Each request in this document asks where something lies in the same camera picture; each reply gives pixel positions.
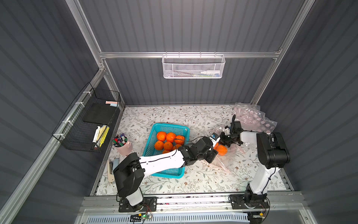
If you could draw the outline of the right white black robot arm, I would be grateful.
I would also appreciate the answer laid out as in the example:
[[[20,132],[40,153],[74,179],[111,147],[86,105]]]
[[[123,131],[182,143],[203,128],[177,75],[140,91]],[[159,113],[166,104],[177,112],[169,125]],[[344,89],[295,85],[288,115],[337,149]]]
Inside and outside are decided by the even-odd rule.
[[[243,201],[246,205],[263,202],[267,198],[268,186],[274,175],[289,163],[291,158],[281,133],[264,133],[246,131],[241,123],[232,117],[230,126],[225,126],[220,134],[220,141],[215,144],[216,149],[223,146],[238,146],[244,143],[256,144],[260,167],[254,179],[248,183]]]

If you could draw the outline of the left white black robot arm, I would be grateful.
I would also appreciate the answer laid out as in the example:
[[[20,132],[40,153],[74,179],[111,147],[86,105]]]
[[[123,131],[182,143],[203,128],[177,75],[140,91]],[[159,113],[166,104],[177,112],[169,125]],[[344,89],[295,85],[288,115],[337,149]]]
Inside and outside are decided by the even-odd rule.
[[[144,197],[140,185],[144,178],[164,170],[191,166],[201,160],[212,163],[218,155],[214,147],[220,139],[213,133],[166,154],[147,157],[138,156],[137,153],[129,154],[113,170],[117,196],[127,199],[132,207],[142,205]]]

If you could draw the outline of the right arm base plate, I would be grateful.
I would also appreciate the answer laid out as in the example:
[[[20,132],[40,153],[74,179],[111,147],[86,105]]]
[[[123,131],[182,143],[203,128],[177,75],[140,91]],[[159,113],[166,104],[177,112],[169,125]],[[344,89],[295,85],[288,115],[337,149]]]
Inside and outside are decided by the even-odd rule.
[[[267,195],[229,195],[228,200],[232,209],[268,209],[270,207]]]

